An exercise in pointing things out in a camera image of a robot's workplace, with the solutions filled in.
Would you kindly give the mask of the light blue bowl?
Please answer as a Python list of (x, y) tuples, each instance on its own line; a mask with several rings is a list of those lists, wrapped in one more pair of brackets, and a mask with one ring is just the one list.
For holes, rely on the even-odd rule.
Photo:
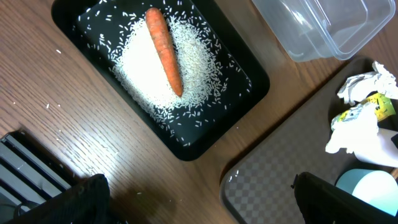
[(351, 169), (335, 186), (393, 217), (397, 215), (397, 182), (385, 171)]

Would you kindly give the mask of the white paper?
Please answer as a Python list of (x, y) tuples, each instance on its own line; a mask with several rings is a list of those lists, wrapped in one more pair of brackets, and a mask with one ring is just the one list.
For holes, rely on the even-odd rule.
[(337, 96), (343, 99), (344, 104), (354, 106), (356, 102), (365, 100), (374, 91), (386, 97), (397, 99), (397, 81), (383, 64), (374, 61), (373, 72), (354, 75), (346, 79), (343, 86), (337, 92)]

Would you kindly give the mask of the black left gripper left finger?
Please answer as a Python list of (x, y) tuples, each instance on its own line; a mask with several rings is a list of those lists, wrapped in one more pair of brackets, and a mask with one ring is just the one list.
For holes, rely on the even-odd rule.
[(96, 174), (64, 193), (40, 204), (26, 201), (18, 205), (7, 224), (126, 224), (109, 209), (107, 178)]

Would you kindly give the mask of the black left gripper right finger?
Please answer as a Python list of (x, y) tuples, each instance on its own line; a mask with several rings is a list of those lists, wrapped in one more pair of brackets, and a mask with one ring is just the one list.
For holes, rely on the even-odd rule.
[(397, 223), (397, 217), (309, 172), (297, 174), (291, 187), (305, 223)]

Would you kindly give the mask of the white napkin wrapper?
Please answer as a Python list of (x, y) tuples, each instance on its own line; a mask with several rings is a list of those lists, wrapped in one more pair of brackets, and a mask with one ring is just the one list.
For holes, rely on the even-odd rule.
[(345, 148), (347, 153), (353, 153), (355, 144), (377, 136), (379, 127), (376, 108), (377, 104), (368, 102), (335, 116), (330, 124), (332, 134), (325, 151), (335, 154)]

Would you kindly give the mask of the pink plastic cup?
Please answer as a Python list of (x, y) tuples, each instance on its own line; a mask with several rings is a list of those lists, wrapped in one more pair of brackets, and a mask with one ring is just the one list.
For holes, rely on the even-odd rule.
[(397, 131), (379, 128), (376, 136), (358, 144), (354, 154), (361, 162), (397, 168)]

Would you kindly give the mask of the orange carrot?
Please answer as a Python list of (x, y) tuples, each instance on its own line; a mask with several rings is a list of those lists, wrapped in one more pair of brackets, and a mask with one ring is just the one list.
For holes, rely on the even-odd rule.
[(167, 23), (161, 11), (155, 7), (148, 9), (146, 11), (146, 24), (171, 89), (178, 97), (182, 97), (183, 86), (177, 57)]

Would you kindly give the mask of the yellow green snack wrapper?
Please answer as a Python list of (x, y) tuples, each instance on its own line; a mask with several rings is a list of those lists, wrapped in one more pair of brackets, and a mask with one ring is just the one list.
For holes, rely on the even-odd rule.
[(361, 104), (365, 103), (374, 103), (377, 105), (375, 109), (375, 115), (379, 122), (396, 114), (391, 99), (381, 93), (370, 94), (361, 102)]

